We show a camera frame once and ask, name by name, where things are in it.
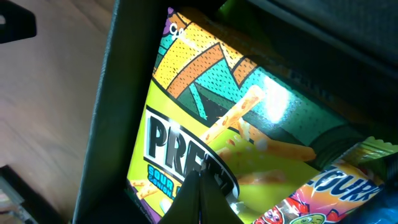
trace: colorful snack packaging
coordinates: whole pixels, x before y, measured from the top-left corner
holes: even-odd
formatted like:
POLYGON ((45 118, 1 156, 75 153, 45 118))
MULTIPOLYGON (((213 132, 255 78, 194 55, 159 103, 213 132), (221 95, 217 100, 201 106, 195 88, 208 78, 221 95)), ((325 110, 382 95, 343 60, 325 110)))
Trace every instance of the colorful snack packaging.
POLYGON ((333 164, 253 223, 334 223, 381 191, 378 177, 346 162, 333 164))
POLYGON ((366 118, 318 87, 319 100, 307 97, 302 77, 275 63, 283 59, 271 49, 186 12, 200 25, 169 8, 127 192, 157 223, 206 160, 231 208, 251 223, 363 140, 350 121, 366 118))
MULTIPOLYGON (((398 146, 369 137, 343 157, 361 168, 343 160, 334 163, 253 223, 336 223, 384 188, 384 181, 364 161, 368 162, 370 157, 382 159, 396 152, 398 146)), ((385 171, 396 168, 393 164, 385 171)))

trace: wooden surface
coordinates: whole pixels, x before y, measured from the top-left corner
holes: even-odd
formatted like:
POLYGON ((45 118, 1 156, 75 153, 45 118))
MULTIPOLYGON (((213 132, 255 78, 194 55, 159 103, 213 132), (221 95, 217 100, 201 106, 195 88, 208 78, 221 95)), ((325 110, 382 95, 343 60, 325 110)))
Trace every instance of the wooden surface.
POLYGON ((37 36, 0 45, 0 166, 71 219, 113 0, 12 0, 37 36))

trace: pretzel stick illustration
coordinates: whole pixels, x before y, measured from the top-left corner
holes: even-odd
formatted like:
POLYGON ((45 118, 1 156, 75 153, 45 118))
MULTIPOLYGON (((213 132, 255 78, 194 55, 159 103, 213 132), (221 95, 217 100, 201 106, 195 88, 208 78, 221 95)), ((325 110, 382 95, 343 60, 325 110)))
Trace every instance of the pretzel stick illustration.
POLYGON ((147 184, 150 184, 149 180, 130 180, 130 184, 133 187, 143 187, 147 184))
POLYGON ((232 152, 227 147, 224 147, 216 151, 217 155, 224 161, 228 161, 232 158, 232 152))
POLYGON ((269 170, 265 172, 257 172, 239 175, 236 177, 239 185, 245 184, 274 184, 286 181, 285 174, 281 170, 269 170))
POLYGON ((311 147, 276 141, 269 138, 242 118, 239 118, 238 122, 234 125, 238 127, 241 138, 247 141, 252 139, 256 149, 260 152, 300 161, 311 161, 317 156, 311 147))
POLYGON ((205 133, 203 133, 200 139, 206 144, 212 142, 212 140, 217 138, 217 136, 219 136, 223 131, 256 106, 264 96, 265 94, 259 86, 251 86, 243 98, 240 99, 226 114, 224 114, 224 116, 216 121, 216 123, 213 124, 205 133))
POLYGON ((137 197, 139 200, 141 200, 141 199, 143 199, 147 196, 150 196, 158 191, 159 191, 159 189, 155 185, 148 184, 148 185, 145 185, 140 191, 137 192, 137 197))
POLYGON ((300 161, 311 161, 317 156, 311 147, 272 140, 260 131, 257 132, 253 141, 260 152, 300 161))

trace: cartoon character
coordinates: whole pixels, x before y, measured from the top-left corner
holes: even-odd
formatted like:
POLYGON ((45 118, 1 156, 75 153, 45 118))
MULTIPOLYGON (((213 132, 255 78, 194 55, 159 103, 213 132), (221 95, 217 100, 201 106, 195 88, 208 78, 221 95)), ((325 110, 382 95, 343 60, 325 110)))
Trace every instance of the cartoon character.
POLYGON ((351 209, 350 211, 344 213, 344 214, 339 214, 337 212, 337 210, 332 209, 330 210, 329 214, 326 216, 326 219, 328 220, 328 222, 338 222, 342 219, 344 219, 344 217, 346 217, 349 213, 351 213, 354 209, 351 209))
POLYGON ((278 206, 274 206, 274 208, 268 210, 264 213, 260 218, 254 221, 254 224, 283 224, 284 223, 284 215, 278 208, 278 206))
POLYGON ((307 203, 299 202, 290 197, 286 198, 284 202, 293 209, 298 216, 308 215, 310 213, 310 206, 307 203))
POLYGON ((321 213, 314 213, 293 219, 290 224, 323 224, 326 216, 321 213))

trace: candy bag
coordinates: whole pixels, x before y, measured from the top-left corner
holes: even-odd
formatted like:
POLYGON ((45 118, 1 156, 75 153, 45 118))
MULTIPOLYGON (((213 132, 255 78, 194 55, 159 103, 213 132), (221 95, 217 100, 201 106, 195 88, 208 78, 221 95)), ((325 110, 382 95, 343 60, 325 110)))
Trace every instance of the candy bag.
MULTIPOLYGON (((397 146, 369 137, 343 155, 344 159, 361 168, 339 160, 253 223, 338 222, 380 192, 384 188, 384 181, 389 181, 375 175, 373 170, 364 166, 364 161, 383 159, 397 151, 397 146)), ((382 170, 392 170, 395 166, 393 164, 393 167, 382 170)))

